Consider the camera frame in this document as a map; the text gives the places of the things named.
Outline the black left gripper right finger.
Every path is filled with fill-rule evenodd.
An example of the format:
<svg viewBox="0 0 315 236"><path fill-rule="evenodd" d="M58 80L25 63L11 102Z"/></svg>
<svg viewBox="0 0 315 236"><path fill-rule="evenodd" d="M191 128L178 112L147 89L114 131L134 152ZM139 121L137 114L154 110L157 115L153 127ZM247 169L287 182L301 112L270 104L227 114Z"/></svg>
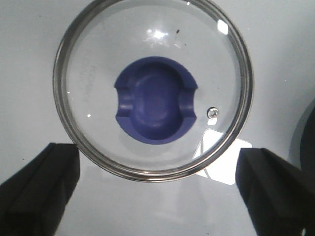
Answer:
<svg viewBox="0 0 315 236"><path fill-rule="evenodd" d="M235 180L259 236L315 234L315 180L265 148L242 148Z"/></svg>

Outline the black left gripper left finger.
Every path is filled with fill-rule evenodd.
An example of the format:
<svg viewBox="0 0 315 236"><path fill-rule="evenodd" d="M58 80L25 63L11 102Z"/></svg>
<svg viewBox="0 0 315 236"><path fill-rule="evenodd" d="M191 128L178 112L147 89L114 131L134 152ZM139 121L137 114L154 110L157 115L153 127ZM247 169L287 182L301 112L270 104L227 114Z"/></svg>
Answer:
<svg viewBox="0 0 315 236"><path fill-rule="evenodd" d="M2 236L53 236L80 177L75 144L50 143L0 186Z"/></svg>

